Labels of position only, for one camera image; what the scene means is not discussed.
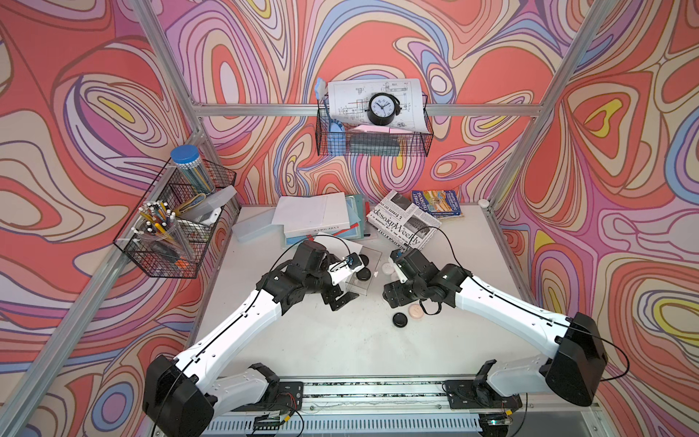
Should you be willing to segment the clear plastic drawer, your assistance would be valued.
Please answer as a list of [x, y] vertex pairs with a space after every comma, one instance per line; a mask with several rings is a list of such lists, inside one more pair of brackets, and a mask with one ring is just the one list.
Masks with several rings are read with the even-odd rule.
[[379, 284], [380, 264], [382, 264], [382, 253], [363, 247], [359, 252], [362, 262], [365, 267], [354, 273], [346, 282], [346, 291], [357, 293], [360, 296], [368, 296], [374, 289], [375, 285]]

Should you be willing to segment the white drawer cabinet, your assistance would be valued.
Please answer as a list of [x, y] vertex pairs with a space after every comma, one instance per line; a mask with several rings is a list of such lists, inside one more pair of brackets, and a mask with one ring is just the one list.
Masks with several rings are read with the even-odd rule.
[[362, 252], [362, 244], [331, 235], [320, 234], [315, 236], [313, 240], [323, 245], [329, 253], [340, 260], [346, 258], [351, 253], [360, 254]]

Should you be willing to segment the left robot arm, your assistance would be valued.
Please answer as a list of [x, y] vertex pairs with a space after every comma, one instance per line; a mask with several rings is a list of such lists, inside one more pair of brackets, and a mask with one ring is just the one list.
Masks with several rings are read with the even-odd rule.
[[315, 240], [291, 246], [256, 283], [249, 297], [207, 336], [177, 356], [160, 355], [149, 367], [142, 410], [155, 432], [165, 436], [200, 436], [211, 421], [238, 409], [286, 410], [299, 402], [280, 389], [280, 378], [262, 363], [223, 376], [230, 362], [264, 329], [311, 294], [338, 311], [358, 298], [345, 282], [369, 259], [348, 251], [341, 259]]

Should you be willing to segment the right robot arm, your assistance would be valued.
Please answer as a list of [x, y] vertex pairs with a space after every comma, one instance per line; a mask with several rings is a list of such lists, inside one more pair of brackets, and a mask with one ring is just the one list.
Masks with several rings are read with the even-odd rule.
[[592, 405], [608, 358], [591, 317], [581, 312], [569, 317], [534, 306], [456, 264], [439, 269], [418, 249], [395, 249], [391, 264], [398, 279], [383, 288], [382, 297], [389, 306], [431, 300], [469, 311], [537, 349], [530, 358], [486, 362], [471, 382], [479, 403], [490, 405], [524, 393], [553, 393], [576, 406]]

